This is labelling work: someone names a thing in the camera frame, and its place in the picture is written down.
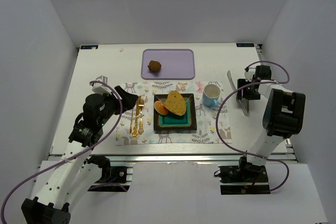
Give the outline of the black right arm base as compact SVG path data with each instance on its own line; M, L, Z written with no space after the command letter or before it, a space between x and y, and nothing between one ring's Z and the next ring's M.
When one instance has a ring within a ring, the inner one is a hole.
M261 172L239 171L238 166L219 166L214 172L219 178L220 193L222 195L262 195L270 194L270 187L266 168Z

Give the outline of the large seeded bread slice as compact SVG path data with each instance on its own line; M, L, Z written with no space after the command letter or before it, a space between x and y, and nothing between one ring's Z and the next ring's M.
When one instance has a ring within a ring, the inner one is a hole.
M186 102L178 91L171 91L165 102L164 107L171 113L183 116L186 113Z

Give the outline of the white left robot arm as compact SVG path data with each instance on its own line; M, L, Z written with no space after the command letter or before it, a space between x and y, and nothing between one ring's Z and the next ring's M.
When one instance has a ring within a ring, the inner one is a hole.
M69 141L50 178L33 198L21 206L27 223L69 223L71 209L96 182L111 178L110 160L91 155L103 136L103 126L113 115L134 108L138 96L120 86L94 82L93 93L86 97L82 112L76 117Z

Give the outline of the orange glazed bun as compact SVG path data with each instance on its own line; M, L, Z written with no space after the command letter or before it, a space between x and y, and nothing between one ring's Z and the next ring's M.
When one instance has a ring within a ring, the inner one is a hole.
M157 100L154 102L154 109L156 110L156 112L160 115L167 115L165 114L165 111L164 111L164 103L161 101L161 100Z

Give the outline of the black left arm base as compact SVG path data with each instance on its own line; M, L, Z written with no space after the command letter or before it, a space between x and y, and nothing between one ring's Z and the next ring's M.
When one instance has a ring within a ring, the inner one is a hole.
M133 175L133 165L111 164L111 161L101 155L87 159L87 164L94 164L101 170L101 177L88 191L97 192L127 192Z

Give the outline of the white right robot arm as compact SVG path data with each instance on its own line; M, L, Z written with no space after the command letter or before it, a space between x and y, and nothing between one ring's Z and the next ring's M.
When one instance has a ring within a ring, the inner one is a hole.
M239 159L237 174L245 177L258 176L265 168L266 159L275 148L292 135L300 133L306 96L284 88L272 79L271 68L259 65L245 68L245 77L234 84L231 73L227 73L233 88L238 88L236 100L245 114L249 114L248 101L267 99L262 118L263 131L254 145Z

